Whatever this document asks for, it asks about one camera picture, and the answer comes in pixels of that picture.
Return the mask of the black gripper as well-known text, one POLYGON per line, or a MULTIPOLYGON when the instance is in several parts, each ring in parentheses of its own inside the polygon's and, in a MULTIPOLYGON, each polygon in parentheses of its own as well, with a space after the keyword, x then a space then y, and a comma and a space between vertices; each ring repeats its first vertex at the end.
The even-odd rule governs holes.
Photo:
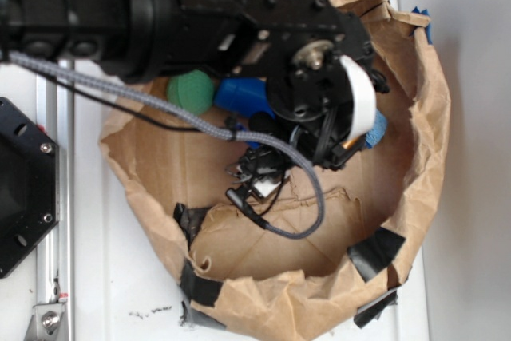
POLYGON ((272 111, 313 164, 340 169, 387 86, 360 18, 329 0, 178 0, 175 67, 262 77, 272 111))

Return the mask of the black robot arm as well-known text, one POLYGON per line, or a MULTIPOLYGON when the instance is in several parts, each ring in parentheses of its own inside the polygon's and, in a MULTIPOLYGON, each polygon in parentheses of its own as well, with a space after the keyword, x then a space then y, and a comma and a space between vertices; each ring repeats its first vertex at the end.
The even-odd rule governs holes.
POLYGON ((262 77, 282 131, 327 169, 363 134, 356 91, 388 91, 362 21, 329 0, 1 0, 1 57, 17 52, 88 59, 131 84, 262 77))

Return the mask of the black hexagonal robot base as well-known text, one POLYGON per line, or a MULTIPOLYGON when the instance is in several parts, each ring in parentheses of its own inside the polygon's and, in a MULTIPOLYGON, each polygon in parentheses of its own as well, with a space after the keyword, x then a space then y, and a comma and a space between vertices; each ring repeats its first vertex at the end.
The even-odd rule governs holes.
POLYGON ((1 277, 57 223, 57 144, 1 98, 1 277))

